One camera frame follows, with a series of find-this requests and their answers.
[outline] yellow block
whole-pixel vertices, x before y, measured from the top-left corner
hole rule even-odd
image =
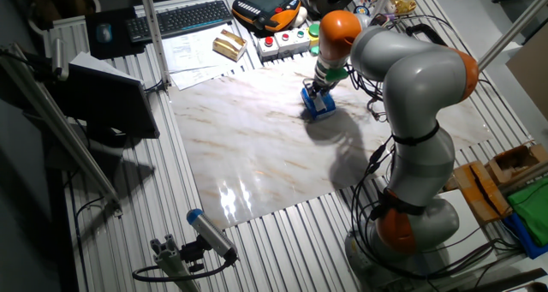
[[[310,33],[308,32],[308,27],[307,27],[307,35],[308,35],[308,38],[310,38],[310,48],[315,47],[319,44],[319,37],[310,35]]]

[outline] computer mouse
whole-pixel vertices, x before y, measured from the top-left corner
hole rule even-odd
[[[99,43],[109,43],[112,41],[112,29],[110,28],[109,23],[102,23],[100,25],[97,25],[97,30],[95,33],[95,36],[97,37],[97,41]]]

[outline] white box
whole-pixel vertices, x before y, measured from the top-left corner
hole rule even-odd
[[[277,52],[278,52],[278,46],[276,43],[276,40],[274,39],[272,41],[272,45],[269,47],[265,44],[264,39],[259,39],[259,48],[257,51],[259,52],[259,59],[261,62],[268,62],[272,60],[277,59]]]
[[[283,35],[287,34],[287,39],[283,39]],[[283,31],[274,33],[277,45],[279,47],[277,57],[291,57],[294,54],[305,52],[310,45],[310,38],[306,34],[304,29],[295,29],[291,31]]]

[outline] desk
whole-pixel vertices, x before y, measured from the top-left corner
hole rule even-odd
[[[157,4],[157,10],[204,1],[211,0],[168,1]],[[234,2],[224,1],[229,6]],[[417,0],[417,3],[418,15],[428,14],[447,19],[435,0]],[[137,7],[136,11],[138,15],[143,15],[142,8]],[[449,45],[466,50],[458,35],[442,27],[439,22],[420,19],[411,22],[432,25]],[[247,52],[242,57],[243,64],[236,72],[262,67],[264,64],[259,61],[254,48],[257,45],[256,39],[237,23],[232,28],[235,34],[250,41]],[[68,58],[75,57],[80,51],[89,50],[83,17],[57,21],[54,24],[54,28],[45,36],[48,54],[51,53],[50,42],[55,38],[67,42]],[[123,72],[143,79],[146,86],[152,86],[159,80],[158,66],[151,45],[146,47],[143,54],[119,57],[107,62]],[[276,60],[268,65],[282,62],[284,60]],[[481,78],[489,80],[483,74]],[[458,151],[456,166],[474,160],[485,163],[497,153],[519,146],[530,139],[505,99],[498,95],[496,88],[480,84],[471,99],[496,139]],[[152,93],[149,100],[161,134],[158,140],[133,141],[123,152],[122,163],[115,177],[123,216],[113,217],[106,206],[105,212],[99,207],[91,207],[78,218],[82,233],[83,263],[75,238],[73,249],[81,291],[86,290],[84,267],[90,291],[177,291],[172,283],[147,284],[135,282],[131,278],[133,270],[154,265],[149,246],[151,239],[163,239],[164,235],[171,233],[179,245],[194,241],[196,234],[185,217],[188,210],[200,207],[170,100],[164,92]],[[384,179],[377,179],[370,185],[370,188],[383,186]],[[74,188],[76,209],[98,197],[97,191],[86,185],[82,176],[74,179]],[[65,194],[67,208],[70,210],[73,200],[68,188],[65,189]],[[350,190],[346,188],[226,229],[228,238],[238,248],[241,261],[236,267],[214,277],[200,279],[198,283],[202,290],[359,290],[359,281],[348,266],[343,245],[344,237],[351,228],[350,214],[345,203],[349,197]],[[363,198],[364,204],[367,200],[376,199],[374,193]],[[69,220],[72,235],[75,235],[74,220]],[[496,224],[488,226],[486,232],[491,238],[502,237],[506,241],[512,241]],[[514,261],[515,259],[507,259],[505,264]],[[208,253],[205,257],[207,270],[219,267],[220,263],[214,253]],[[469,280],[474,280],[474,276],[467,274],[465,277],[434,283],[443,284],[446,290]],[[402,290],[402,287],[429,289],[425,283],[403,280],[389,286],[392,290]]]

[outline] orange handheld controller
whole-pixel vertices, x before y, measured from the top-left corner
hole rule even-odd
[[[232,13],[243,23],[274,33],[289,27],[300,7],[299,0],[235,0]]]

